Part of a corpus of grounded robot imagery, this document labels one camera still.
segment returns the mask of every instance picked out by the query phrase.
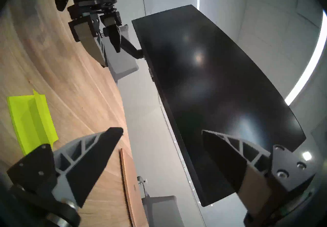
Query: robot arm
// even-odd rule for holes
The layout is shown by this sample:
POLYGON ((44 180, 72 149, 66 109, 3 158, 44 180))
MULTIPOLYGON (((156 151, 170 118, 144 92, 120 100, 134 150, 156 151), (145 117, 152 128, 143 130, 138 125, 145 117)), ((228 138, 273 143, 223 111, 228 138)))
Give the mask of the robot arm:
MULTIPOLYGON (((63 11, 67 2, 68 0, 55 0, 57 9, 63 11)), ((122 22, 114 6, 116 2, 117 0, 74 0, 74 5, 67 8, 72 19, 68 24, 74 40, 81 42, 85 50, 103 67, 108 67, 102 42, 105 37, 109 37, 117 53, 122 48, 136 59, 144 57, 142 50, 137 50, 121 35, 119 27, 122 22)))

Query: wood grain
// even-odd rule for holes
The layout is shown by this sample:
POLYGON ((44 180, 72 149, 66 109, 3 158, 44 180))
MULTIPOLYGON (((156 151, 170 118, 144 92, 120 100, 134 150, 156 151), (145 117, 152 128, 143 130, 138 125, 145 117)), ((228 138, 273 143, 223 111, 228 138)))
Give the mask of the wood grain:
POLYGON ((131 226, 119 149, 131 153, 119 90, 108 68, 74 41, 69 21, 67 10, 58 12, 54 0, 8 0, 1 11, 0 160, 9 167, 23 157, 6 98, 32 95, 33 89, 46 96, 59 137, 54 149, 122 127, 124 135, 79 211, 80 226, 131 226))
POLYGON ((120 157, 122 161, 125 193, 133 227, 149 227, 141 200, 141 192, 133 159, 124 149, 120 149, 120 157))

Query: black monitor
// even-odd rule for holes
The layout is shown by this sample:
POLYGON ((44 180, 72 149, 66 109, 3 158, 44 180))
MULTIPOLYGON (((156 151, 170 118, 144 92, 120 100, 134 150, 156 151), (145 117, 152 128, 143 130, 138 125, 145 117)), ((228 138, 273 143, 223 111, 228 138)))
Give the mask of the black monitor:
POLYGON ((192 5, 133 21, 202 206, 234 192, 203 148, 202 130, 271 151, 294 151, 305 135, 255 63, 192 5))

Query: wooden board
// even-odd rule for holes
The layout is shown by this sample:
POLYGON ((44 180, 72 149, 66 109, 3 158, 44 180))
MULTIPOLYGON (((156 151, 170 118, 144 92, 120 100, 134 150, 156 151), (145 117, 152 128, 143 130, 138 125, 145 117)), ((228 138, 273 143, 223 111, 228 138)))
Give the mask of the wooden board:
POLYGON ((134 161, 124 149, 120 149, 120 157, 122 161, 128 209, 130 211, 133 227, 148 226, 147 217, 145 216, 141 200, 141 192, 138 185, 134 161))
POLYGON ((0 14, 0 164, 7 168, 23 157, 8 106, 8 96, 45 94, 59 140, 67 142, 109 127, 124 135, 79 210, 80 226, 131 226, 124 194, 119 149, 130 152, 119 90, 102 68, 73 39, 67 10, 54 0, 8 0, 0 14))

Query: yellow towel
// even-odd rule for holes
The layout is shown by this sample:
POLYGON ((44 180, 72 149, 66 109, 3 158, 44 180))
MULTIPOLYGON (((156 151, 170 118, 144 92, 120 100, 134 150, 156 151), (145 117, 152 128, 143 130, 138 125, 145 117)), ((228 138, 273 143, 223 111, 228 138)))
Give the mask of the yellow towel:
POLYGON ((45 95, 8 97, 12 124, 24 155, 38 146, 58 140, 45 95))

